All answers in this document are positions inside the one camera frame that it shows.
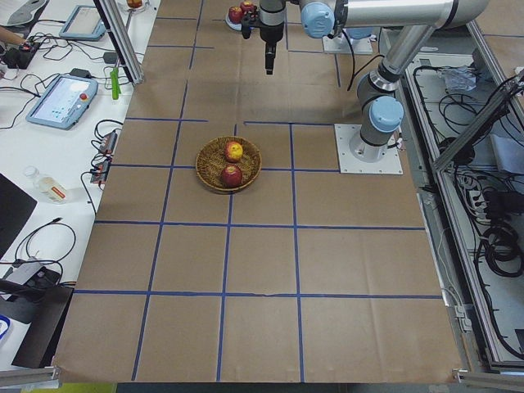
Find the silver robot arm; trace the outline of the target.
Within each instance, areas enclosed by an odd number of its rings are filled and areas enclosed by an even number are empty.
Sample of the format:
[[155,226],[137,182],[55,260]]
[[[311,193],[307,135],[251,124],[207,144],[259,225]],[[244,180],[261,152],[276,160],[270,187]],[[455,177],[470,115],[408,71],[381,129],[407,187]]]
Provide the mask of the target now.
[[401,27],[400,36],[375,70],[358,83],[363,112],[350,150],[363,162],[380,161],[391,135],[400,127],[404,108],[394,91],[407,66],[438,29],[464,25],[479,16],[487,1],[299,1],[301,24],[311,38],[336,36],[344,28]]
[[285,19],[284,0],[261,0],[254,11],[248,11],[241,19],[244,39],[250,38],[253,29],[260,31],[260,38],[265,42],[264,68],[267,75],[273,74],[277,44],[283,37]]

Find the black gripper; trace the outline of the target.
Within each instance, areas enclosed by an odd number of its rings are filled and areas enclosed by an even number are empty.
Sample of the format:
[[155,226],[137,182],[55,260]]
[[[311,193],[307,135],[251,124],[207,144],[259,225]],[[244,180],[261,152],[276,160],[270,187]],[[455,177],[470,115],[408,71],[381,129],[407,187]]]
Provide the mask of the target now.
[[266,75],[273,74],[275,46],[283,37],[283,12],[268,11],[247,12],[241,19],[241,32],[244,39],[251,36],[253,29],[260,30],[260,37],[266,42],[264,49],[264,68]]

